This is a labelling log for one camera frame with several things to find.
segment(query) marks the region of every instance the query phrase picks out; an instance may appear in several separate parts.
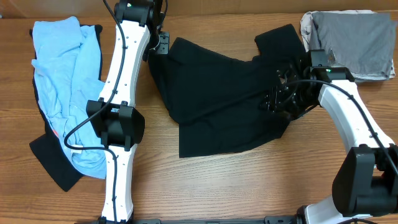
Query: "blue towel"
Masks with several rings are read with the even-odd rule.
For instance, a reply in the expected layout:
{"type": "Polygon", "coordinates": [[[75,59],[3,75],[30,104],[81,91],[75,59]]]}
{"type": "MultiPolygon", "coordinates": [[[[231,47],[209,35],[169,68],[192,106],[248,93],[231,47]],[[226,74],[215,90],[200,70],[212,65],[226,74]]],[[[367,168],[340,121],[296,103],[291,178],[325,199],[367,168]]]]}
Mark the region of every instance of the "blue towel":
{"type": "MultiPolygon", "coordinates": [[[[97,100],[104,83],[98,80],[101,51],[94,26],[80,27],[76,17],[57,22],[36,22],[33,42],[37,59],[34,80],[39,106],[48,119],[61,147],[82,174],[104,179],[104,151],[71,151],[63,140],[87,118],[88,100],[97,100]]],[[[68,140],[71,145],[102,146],[90,123],[68,140]]]]}

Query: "gray towel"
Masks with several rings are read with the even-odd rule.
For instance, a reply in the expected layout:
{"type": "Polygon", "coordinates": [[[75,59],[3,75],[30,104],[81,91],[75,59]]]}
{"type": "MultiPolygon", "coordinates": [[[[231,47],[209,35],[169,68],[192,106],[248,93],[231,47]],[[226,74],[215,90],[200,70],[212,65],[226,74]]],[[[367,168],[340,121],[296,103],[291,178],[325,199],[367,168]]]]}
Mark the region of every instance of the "gray towel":
{"type": "Polygon", "coordinates": [[[389,78],[396,40],[396,22],[389,14],[316,12],[312,16],[310,48],[325,49],[331,66],[347,67],[359,79],[389,78]]]}

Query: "black cloth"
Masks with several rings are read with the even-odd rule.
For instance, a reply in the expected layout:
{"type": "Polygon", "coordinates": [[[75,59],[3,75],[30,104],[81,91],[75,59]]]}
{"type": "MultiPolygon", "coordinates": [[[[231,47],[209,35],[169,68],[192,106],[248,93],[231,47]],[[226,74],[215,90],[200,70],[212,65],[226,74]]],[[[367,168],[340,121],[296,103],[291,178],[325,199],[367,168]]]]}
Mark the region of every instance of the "black cloth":
{"type": "Polygon", "coordinates": [[[293,26],[255,38],[260,55],[243,62],[177,38],[149,68],[170,116],[180,125],[180,157],[242,152],[280,138],[289,120],[260,109],[266,91],[305,49],[293,26]]]}
{"type": "MultiPolygon", "coordinates": [[[[102,32],[102,26],[95,25],[95,32],[98,40],[99,49],[101,50],[100,33],[102,32]]],[[[32,29],[29,31],[29,34],[32,37],[32,29]]],[[[99,68],[98,79],[101,79],[102,53],[100,66],[101,67],[99,68]]],[[[47,118],[45,117],[43,111],[40,109],[38,103],[39,97],[37,94],[37,88],[34,78],[33,88],[37,107],[39,108],[40,114],[42,115],[42,118],[44,120],[45,134],[32,141],[29,146],[33,154],[42,164],[47,173],[49,173],[51,178],[53,178],[55,183],[57,183],[62,190],[67,192],[80,180],[81,177],[83,177],[83,174],[81,174],[74,168],[66,155],[63,153],[58,137],[56,137],[55,133],[52,131],[52,128],[47,121],[47,118]]]]}

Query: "tabletop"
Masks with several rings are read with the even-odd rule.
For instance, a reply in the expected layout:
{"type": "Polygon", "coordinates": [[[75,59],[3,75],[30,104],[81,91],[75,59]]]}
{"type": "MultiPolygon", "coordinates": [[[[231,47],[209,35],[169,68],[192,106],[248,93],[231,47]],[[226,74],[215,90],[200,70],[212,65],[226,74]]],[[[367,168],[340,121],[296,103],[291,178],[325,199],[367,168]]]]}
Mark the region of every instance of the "tabletop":
{"type": "MultiPolygon", "coordinates": [[[[393,12],[398,19],[398,12],[393,12]]],[[[240,60],[258,54],[256,35],[293,24],[302,14],[170,16],[164,31],[170,43],[182,37],[240,60]]],[[[74,223],[96,220],[104,203],[105,181],[83,177],[64,192],[46,173],[29,143],[44,134],[32,86],[34,48],[29,36],[37,19],[0,19],[0,223],[74,223]]],[[[79,18],[101,24],[102,80],[114,50],[111,17],[79,18]]],[[[398,44],[394,49],[398,61],[398,44]]],[[[359,93],[382,130],[398,141],[398,80],[362,83],[359,93]]],[[[137,109],[146,119],[144,139],[134,158],[134,218],[184,220],[263,218],[293,215],[331,194],[345,159],[340,135],[322,108],[294,121],[280,139],[256,149],[206,157],[178,157],[178,124],[168,115],[143,62],[137,109]]],[[[398,223],[398,215],[372,218],[398,223]]]]}

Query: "folded cloth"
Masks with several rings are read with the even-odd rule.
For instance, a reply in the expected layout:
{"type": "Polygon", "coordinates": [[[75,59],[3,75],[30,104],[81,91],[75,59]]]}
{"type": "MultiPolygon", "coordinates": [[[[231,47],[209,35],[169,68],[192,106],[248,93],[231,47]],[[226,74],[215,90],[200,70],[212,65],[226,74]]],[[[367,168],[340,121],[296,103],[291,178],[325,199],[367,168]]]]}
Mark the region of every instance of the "folded cloth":
{"type": "Polygon", "coordinates": [[[259,35],[261,55],[243,62],[177,38],[149,68],[170,116],[180,125],[180,157],[242,152],[280,138],[289,120],[259,105],[280,85],[278,70],[305,53],[292,25],[259,35]]]}
{"type": "MultiPolygon", "coordinates": [[[[37,59],[34,81],[39,107],[58,137],[67,159],[82,174],[105,178],[104,152],[71,151],[65,136],[87,118],[88,100],[97,100],[104,83],[98,80],[101,51],[94,26],[82,26],[76,17],[58,22],[36,22],[33,41],[37,59]]],[[[72,145],[100,146],[90,123],[68,140],[72,145]]]]}
{"type": "Polygon", "coordinates": [[[332,67],[348,67],[357,81],[395,77],[396,23],[370,10],[307,12],[301,20],[306,51],[325,49],[332,67]]]}

